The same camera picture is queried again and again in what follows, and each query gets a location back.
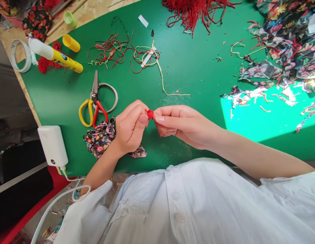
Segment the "glue stick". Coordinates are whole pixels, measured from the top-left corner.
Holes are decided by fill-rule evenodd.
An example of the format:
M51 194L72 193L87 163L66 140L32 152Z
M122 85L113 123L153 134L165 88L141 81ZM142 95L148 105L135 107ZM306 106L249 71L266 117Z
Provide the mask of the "glue stick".
M32 39L30 41L29 48L34 53L77 73L81 73L83 71L83 66L80 63L53 49L51 46L44 44L38 39Z

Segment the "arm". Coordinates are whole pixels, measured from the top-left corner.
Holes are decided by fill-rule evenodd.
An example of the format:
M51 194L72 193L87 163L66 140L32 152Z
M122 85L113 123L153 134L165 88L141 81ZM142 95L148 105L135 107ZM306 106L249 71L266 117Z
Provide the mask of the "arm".
M197 149L215 152L258 180L315 171L291 155L220 128L184 105L158 108L154 120L160 135L174 135Z
M293 177L315 171L310 165L296 157L227 130L224 131L224 138L211 146L209 150L234 163L258 180Z
M118 160L139 147L148 123L145 109L148 110L148 107L137 100L116 117L117 136L92 167L83 185L90 185L91 190L103 185L111 179ZM81 196L87 191L88 188L82 188Z

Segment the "scissor blade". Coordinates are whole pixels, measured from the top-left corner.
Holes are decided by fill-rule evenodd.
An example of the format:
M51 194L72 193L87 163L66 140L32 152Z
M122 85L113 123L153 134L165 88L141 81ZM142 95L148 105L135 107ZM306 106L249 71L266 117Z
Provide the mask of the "scissor blade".
M94 74L92 93L94 93L96 96L98 95L98 71L97 70Z

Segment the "shirt sleeve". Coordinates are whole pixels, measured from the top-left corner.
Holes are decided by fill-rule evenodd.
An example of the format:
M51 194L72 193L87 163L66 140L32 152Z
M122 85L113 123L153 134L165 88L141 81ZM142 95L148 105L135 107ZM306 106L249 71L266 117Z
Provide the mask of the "shirt sleeve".
M315 172L260 181L262 192L315 230Z
M110 180L72 204L57 233L55 244L98 243L110 222L112 213L104 207L106 194L112 187Z

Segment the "paper scrap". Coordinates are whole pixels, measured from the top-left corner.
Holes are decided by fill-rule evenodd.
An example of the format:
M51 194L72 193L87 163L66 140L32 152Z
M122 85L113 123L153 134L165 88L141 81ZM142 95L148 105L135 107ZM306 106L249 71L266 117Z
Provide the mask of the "paper scrap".
M146 21L146 19L144 19L144 17L142 15L138 16L138 19L142 22L142 24L147 28L148 26L148 22Z
M309 31L309 34L315 33L315 14L313 14L310 18L310 21L308 24L308 31Z

